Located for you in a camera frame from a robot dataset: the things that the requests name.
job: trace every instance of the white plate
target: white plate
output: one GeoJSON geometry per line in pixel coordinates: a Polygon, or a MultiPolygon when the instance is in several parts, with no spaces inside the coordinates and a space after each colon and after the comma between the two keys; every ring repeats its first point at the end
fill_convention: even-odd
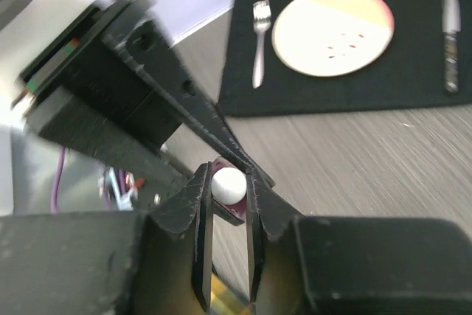
{"type": "Polygon", "coordinates": [[[335,77],[373,62],[393,31],[382,0],[293,0],[274,23],[272,44],[293,70],[335,77]]]}

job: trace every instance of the white robot body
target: white robot body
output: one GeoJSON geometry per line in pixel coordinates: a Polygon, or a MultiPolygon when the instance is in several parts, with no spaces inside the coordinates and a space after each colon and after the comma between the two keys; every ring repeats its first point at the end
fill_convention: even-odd
{"type": "MultiPolygon", "coordinates": [[[[0,1],[2,11],[15,0],[0,1]]],[[[12,101],[22,90],[16,79],[87,7],[96,0],[32,0],[0,27],[0,96],[12,101]]]]}

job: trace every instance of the white round object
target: white round object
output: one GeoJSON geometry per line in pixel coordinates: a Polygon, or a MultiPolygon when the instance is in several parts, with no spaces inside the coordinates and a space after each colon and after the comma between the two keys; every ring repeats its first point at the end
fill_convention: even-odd
{"type": "Polygon", "coordinates": [[[393,31],[383,0],[293,0],[274,23],[272,44],[289,68],[335,77],[373,62],[393,31]]]}
{"type": "Polygon", "coordinates": [[[246,175],[235,167],[223,167],[212,179],[213,197],[220,203],[231,205],[241,201],[246,195],[246,175]]]}

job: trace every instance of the white ball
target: white ball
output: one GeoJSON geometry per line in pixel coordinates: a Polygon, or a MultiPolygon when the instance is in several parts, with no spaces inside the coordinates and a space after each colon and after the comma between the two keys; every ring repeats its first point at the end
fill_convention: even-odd
{"type": "Polygon", "coordinates": [[[235,167],[223,167],[212,179],[212,194],[222,204],[236,204],[246,195],[246,175],[235,167]]]}

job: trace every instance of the fork tines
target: fork tines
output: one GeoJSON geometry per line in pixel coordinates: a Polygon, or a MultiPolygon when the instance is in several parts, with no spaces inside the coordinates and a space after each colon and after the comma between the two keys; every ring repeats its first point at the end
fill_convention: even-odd
{"type": "Polygon", "coordinates": [[[254,20],[266,20],[271,18],[271,7],[268,0],[254,3],[252,9],[254,12],[254,20]]]}

